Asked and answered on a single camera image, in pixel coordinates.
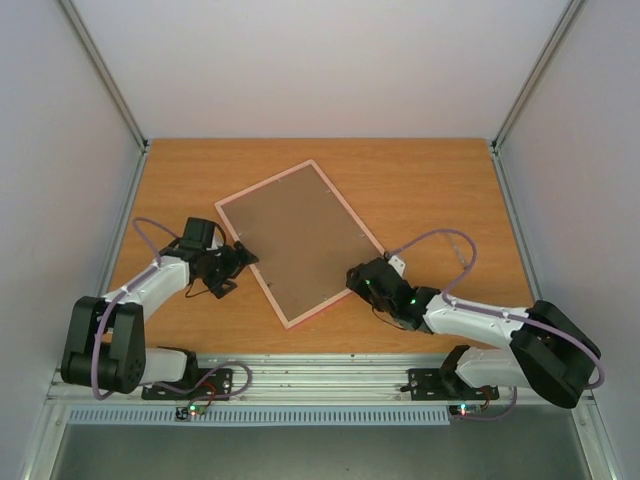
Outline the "pink picture frame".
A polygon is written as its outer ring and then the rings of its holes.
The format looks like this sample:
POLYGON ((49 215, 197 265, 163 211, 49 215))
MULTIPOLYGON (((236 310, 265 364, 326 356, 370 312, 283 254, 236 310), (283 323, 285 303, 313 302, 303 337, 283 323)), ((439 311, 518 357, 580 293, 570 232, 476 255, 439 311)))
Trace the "pink picture frame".
POLYGON ((381 256, 382 244, 313 160, 215 204, 285 329, 349 295, 347 271, 381 256))

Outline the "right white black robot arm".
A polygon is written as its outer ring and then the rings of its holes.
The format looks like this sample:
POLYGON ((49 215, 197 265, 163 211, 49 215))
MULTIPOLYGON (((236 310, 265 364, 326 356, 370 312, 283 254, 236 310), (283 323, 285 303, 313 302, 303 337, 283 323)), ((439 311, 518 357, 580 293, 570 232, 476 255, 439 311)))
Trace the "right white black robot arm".
POLYGON ((413 287, 397 257, 379 257, 348 270, 346 286, 373 310, 406 331, 453 335, 489 345, 455 348, 441 367, 441 383, 453 396, 473 388, 528 388, 561 408, 574 408, 597 368, 601 352, 551 302, 499 308, 467 302, 435 288, 413 287))

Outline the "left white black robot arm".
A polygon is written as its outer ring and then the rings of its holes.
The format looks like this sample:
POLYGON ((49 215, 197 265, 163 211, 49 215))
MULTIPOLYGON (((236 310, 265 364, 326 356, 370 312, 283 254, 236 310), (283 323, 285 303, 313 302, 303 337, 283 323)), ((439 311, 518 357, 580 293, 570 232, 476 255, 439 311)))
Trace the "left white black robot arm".
POLYGON ((72 308, 60 365, 64 383, 91 389, 97 400, 138 387, 156 387, 179 398, 195 395, 204 380, 194 352, 149 348, 145 324, 175 294, 205 293, 221 299, 237 286, 237 276, 259 259, 241 242, 228 243, 214 221, 190 217, 152 262, 128 283, 102 296, 83 296, 72 308))

